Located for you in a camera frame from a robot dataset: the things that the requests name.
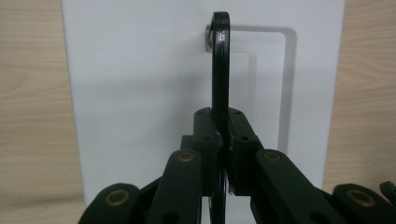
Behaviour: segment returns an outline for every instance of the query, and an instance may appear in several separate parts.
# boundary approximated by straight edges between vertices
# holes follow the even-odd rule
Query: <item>wood grain surface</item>
[[[396,183],[396,1],[346,1],[323,188]]]
[[[324,189],[396,182],[396,1],[350,0]],[[84,210],[59,0],[0,1],[0,223]]]

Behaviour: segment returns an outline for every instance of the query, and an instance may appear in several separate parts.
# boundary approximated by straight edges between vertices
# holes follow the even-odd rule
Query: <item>metal pin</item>
[[[213,30],[210,29],[210,26],[206,27],[206,51],[212,52],[213,50]]]
[[[116,189],[106,196],[106,203],[110,206],[119,206],[128,201],[130,193],[126,189]]]
[[[361,205],[363,207],[374,207],[375,206],[375,200],[372,196],[367,194],[364,191],[361,191],[359,189],[349,189],[346,192],[346,196],[352,200],[352,202]]]
[[[180,161],[193,161],[194,155],[190,152],[181,152],[177,155],[177,159]]]
[[[264,157],[268,161],[280,161],[281,159],[280,155],[275,152],[265,152]]]

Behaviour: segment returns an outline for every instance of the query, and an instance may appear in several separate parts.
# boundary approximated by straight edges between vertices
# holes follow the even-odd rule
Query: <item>white panel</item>
[[[220,10],[232,25],[230,106],[321,186],[344,0],[62,3],[87,203],[161,176],[192,134],[193,113],[211,105],[205,29]],[[248,200],[229,198],[227,223],[253,223]]]

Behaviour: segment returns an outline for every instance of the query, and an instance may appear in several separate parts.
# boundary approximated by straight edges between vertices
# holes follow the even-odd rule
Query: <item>hole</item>
[[[280,161],[281,159],[280,155],[275,152],[265,152],[264,157],[268,161]]]
[[[180,221],[180,216],[177,212],[167,212],[163,215],[163,224],[177,224]]]
[[[346,192],[346,196],[352,200],[352,202],[361,205],[363,207],[374,207],[375,200],[372,196],[359,189],[349,189]]]
[[[177,155],[177,159],[180,161],[192,161],[194,160],[194,155],[190,152],[181,152]]]
[[[129,192],[125,189],[116,189],[106,196],[106,203],[110,206],[119,206],[128,201]]]
[[[329,218],[319,212],[312,213],[310,217],[312,221],[314,221],[314,223],[318,223],[318,224],[330,223]]]

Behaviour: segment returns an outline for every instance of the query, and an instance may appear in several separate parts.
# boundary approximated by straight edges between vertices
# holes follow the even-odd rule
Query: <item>black mechanical part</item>
[[[235,196],[251,196],[256,180],[255,155],[263,148],[242,111],[229,108],[231,144],[227,152],[227,175],[230,192]]]
[[[143,221],[139,189],[115,184],[103,189],[85,210],[79,224],[129,224]]]
[[[201,155],[178,150],[166,164],[145,223],[201,223],[201,198]]]
[[[145,187],[143,187],[140,192],[139,209],[143,214],[143,220],[146,220],[149,215],[149,209],[154,200],[154,195],[157,192],[157,188],[160,185],[161,178],[154,180]]]
[[[214,196],[219,184],[219,152],[222,139],[212,119],[211,109],[203,108],[195,112],[192,148],[202,156],[203,196]]]
[[[380,184],[379,189],[389,202],[396,206],[396,186],[392,182],[387,181]]]
[[[212,223],[225,223],[226,173],[225,160],[228,145],[228,99],[230,70],[230,16],[215,12],[209,29],[212,38],[212,118],[221,135],[223,147],[218,158],[218,184],[210,200]]]
[[[279,223],[347,223],[285,154],[260,149],[256,160],[259,197],[253,194],[252,203],[265,195]],[[264,216],[258,217],[260,223]]]
[[[268,198],[260,186],[256,186],[255,193],[250,198],[250,209],[256,220],[256,223],[262,224],[279,224],[280,215],[272,206],[270,198]]]
[[[372,190],[359,185],[337,186],[332,193],[332,204],[349,223],[396,223],[396,209]]]

